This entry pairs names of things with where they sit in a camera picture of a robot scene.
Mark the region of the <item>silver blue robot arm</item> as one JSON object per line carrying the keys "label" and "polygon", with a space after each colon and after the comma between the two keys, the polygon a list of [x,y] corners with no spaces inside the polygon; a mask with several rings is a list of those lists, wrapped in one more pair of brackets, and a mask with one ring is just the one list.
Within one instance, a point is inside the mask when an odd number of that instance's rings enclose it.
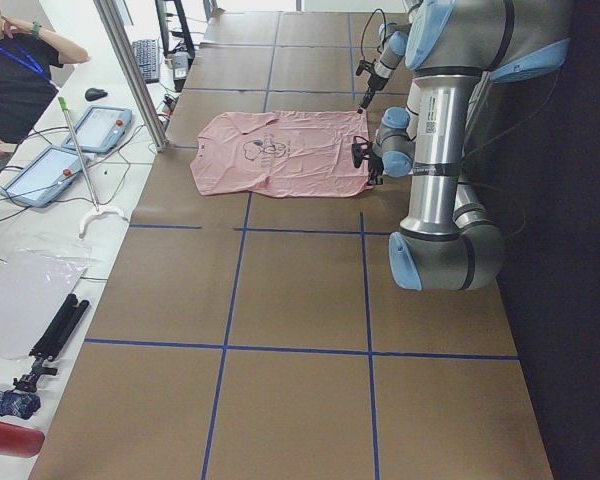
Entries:
{"label": "silver blue robot arm", "polygon": [[483,77],[512,83],[565,62],[570,1],[409,1],[404,24],[379,30],[380,57],[362,105],[405,66],[413,75],[405,107],[385,111],[373,140],[352,146],[371,180],[410,176],[409,211],[389,239],[397,285],[410,290],[471,290],[490,284],[504,239],[462,176],[467,112]]}
{"label": "silver blue robot arm", "polygon": [[[406,10],[405,23],[388,22],[385,12],[381,8],[375,8],[363,28],[360,40],[361,59],[359,60],[355,75],[361,76],[363,72],[367,72],[369,78],[367,80],[367,89],[357,107],[358,114],[362,114],[367,110],[375,94],[385,88],[399,64],[404,60],[412,23],[415,14],[422,5],[422,1],[403,1],[403,4]],[[382,22],[378,30],[379,44],[376,48],[379,58],[368,61],[363,50],[364,37],[373,16],[377,12],[382,16]]]}

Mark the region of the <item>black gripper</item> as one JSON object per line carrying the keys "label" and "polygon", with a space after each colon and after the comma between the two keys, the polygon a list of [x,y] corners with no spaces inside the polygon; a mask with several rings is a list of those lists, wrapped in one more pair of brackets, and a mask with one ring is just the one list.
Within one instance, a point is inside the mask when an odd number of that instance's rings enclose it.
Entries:
{"label": "black gripper", "polygon": [[385,65],[381,60],[370,62],[361,59],[359,61],[355,75],[360,76],[363,72],[367,72],[369,78],[367,80],[367,91],[357,108],[358,114],[362,114],[367,110],[375,96],[375,92],[384,89],[388,80],[393,76],[394,71],[394,67]]}
{"label": "black gripper", "polygon": [[367,162],[368,186],[380,186],[384,184],[382,158],[374,153],[371,141],[356,135],[351,144],[351,155],[355,168],[360,168],[364,162]]}

